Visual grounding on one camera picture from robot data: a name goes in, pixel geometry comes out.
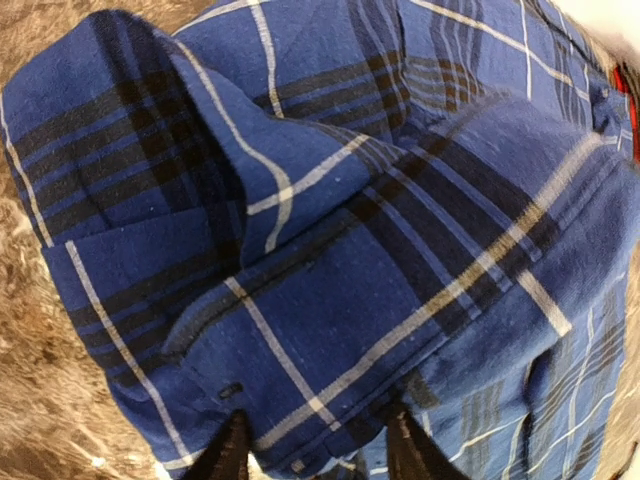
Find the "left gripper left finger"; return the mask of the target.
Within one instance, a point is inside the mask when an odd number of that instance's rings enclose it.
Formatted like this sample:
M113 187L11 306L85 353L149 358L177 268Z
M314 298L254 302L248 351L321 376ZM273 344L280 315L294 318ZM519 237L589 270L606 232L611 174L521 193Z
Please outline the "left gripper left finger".
M181 480L248 480L250 427L246 414L236 410Z

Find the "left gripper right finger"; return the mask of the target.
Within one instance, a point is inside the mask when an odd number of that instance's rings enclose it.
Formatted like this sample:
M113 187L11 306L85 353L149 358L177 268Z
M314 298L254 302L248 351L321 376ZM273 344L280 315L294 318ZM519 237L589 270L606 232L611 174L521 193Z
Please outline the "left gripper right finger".
M404 403L393 404L386 428L390 480L469 480L426 434Z

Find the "dark blue plaid shirt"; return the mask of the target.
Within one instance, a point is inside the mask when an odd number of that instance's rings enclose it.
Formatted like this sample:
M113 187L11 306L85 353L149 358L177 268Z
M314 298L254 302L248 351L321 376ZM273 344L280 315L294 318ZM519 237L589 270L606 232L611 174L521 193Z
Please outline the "dark blue plaid shirt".
M639 88L548 1L90 14L1 92L71 323L180 477L236 410L274 479L590 479L624 362Z

